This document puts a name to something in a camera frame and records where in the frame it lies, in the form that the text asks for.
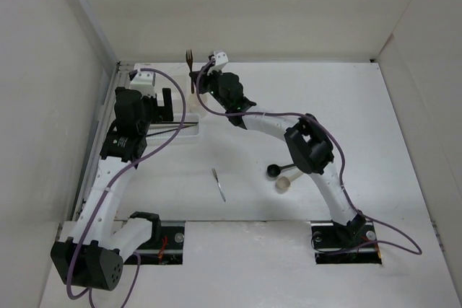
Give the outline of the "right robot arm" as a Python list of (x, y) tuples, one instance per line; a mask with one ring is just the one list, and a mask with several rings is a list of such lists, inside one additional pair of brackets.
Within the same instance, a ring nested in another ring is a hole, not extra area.
[(307, 113), (265, 111), (243, 93), (239, 76), (212, 71), (205, 65), (188, 74), (198, 95), (209, 93), (224, 109), (222, 114), (236, 127), (265, 133), (282, 140), (296, 168), (308, 175), (323, 196), (334, 225), (339, 247), (351, 247), (361, 235), (366, 220), (346, 197), (334, 165), (334, 146), (327, 130)]

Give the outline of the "small silver fork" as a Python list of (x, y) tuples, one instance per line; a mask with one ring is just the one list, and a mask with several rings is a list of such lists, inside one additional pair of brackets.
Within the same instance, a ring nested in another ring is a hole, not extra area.
[(223, 192), (223, 189), (222, 189), (222, 186), (220, 184), (220, 181), (219, 181), (219, 177), (218, 177), (218, 174), (217, 174), (217, 171), (215, 170), (215, 168), (212, 168), (212, 174), (214, 176), (214, 179), (216, 180), (216, 183), (217, 183), (217, 187), (218, 187), (218, 190), (219, 190), (219, 194), (223, 200), (223, 202), (226, 203), (226, 197), (224, 195), (224, 192)]

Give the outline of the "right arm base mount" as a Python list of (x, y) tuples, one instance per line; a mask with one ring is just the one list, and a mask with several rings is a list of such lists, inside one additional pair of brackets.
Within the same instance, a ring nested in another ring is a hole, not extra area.
[(311, 224), (311, 246), (317, 265), (382, 264), (376, 240), (375, 227), (367, 222), (364, 229), (352, 240), (340, 240), (332, 222)]

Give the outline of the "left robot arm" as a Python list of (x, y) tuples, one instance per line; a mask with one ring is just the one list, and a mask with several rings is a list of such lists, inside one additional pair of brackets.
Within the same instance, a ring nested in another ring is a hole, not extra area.
[(90, 194), (67, 239), (54, 242), (51, 249), (64, 284), (105, 291), (118, 285), (123, 264), (140, 245), (151, 248), (161, 241), (157, 214), (135, 212), (118, 231), (113, 231), (113, 222), (146, 150), (149, 127), (173, 120), (169, 88), (162, 89), (162, 105), (153, 95), (125, 87), (117, 88), (115, 95), (115, 119), (103, 142)]

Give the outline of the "cream spoon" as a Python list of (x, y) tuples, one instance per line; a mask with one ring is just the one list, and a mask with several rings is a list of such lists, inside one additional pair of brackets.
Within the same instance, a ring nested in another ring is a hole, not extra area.
[(292, 182), (303, 175), (304, 175), (303, 172), (297, 172), (291, 176), (279, 177), (275, 182), (275, 188), (276, 188), (277, 193), (279, 194), (286, 193), (290, 189)]

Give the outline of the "black spoon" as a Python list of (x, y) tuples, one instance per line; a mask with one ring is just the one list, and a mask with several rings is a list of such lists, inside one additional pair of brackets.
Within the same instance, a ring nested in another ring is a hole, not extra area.
[(266, 176), (267, 176), (267, 178), (269, 178), (271, 180), (275, 180), (280, 176), (280, 174), (283, 171), (290, 170), (290, 169), (292, 169), (294, 167), (295, 167), (295, 164), (287, 164), (287, 165), (283, 165), (283, 166), (279, 166), (277, 164), (270, 164), (266, 168)]

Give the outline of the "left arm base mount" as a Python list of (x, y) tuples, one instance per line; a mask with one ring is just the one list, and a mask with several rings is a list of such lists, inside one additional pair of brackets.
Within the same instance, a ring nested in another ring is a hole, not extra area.
[(184, 221), (163, 221), (160, 236), (151, 237), (136, 249), (141, 265), (182, 265), (185, 235)]

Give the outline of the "black thin chopstick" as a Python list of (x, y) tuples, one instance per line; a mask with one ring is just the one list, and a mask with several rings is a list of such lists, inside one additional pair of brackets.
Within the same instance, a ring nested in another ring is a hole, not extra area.
[(148, 139), (161, 139), (161, 138), (168, 138), (172, 136), (178, 129), (178, 138), (188, 138), (192, 136), (197, 136), (199, 134), (199, 125), (196, 126), (189, 126), (189, 127), (177, 127), (177, 128), (152, 128), (149, 130), (147, 134)]

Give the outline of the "brown wooden fork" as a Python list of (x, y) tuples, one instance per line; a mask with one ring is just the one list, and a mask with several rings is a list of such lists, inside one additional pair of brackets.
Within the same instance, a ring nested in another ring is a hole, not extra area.
[(195, 93), (195, 82), (194, 82), (194, 79), (192, 77), (192, 73), (193, 73), (193, 51), (191, 49), (188, 49), (186, 51), (185, 59), (186, 59), (187, 67), (189, 69), (189, 74), (188, 75), (190, 76), (190, 79), (191, 79), (191, 94), (194, 94)]

